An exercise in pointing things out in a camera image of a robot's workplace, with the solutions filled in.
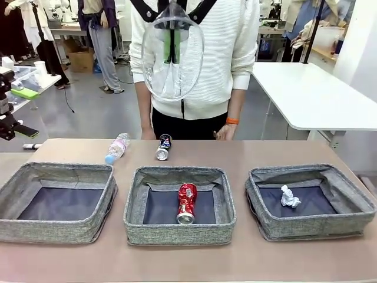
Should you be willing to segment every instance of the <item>clear plastic cover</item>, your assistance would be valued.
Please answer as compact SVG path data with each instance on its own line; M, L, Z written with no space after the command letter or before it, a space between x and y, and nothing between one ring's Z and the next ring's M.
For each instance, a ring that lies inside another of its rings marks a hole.
M183 99L198 80L203 52L200 27L170 2L144 33L141 55L148 89L162 100Z

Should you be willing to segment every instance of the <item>clear plastic bottle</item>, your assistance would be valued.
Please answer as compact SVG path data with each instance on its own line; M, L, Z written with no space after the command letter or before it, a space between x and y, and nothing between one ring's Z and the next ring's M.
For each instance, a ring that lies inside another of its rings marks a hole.
M113 165L116 160L122 157L126 148L130 144L130 137L128 134L119 134L108 148L108 153L105 157L105 162L108 165Z

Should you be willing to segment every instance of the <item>blue bottle cap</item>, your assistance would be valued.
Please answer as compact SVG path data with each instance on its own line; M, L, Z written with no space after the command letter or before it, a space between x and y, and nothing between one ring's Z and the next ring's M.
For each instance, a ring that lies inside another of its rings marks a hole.
M115 162L115 157L113 155L106 155L105 157L105 162L108 164L108 165L113 165L114 162Z

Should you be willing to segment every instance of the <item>gray sweatpants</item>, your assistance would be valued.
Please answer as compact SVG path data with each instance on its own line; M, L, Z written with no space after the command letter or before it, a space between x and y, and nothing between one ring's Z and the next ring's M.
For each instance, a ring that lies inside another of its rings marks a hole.
M101 67L104 82L110 89L120 92L122 88L118 80L117 71L115 70L113 51L111 49L111 29L103 27L93 29L90 27L90 24L89 33L92 38L95 56Z

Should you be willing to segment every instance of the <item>bracelet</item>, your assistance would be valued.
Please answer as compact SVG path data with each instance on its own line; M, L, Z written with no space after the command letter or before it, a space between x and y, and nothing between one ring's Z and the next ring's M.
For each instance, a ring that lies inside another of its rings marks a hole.
M238 125L240 123L240 120L228 117L228 118L226 118L226 123L227 124L232 124L232 125Z

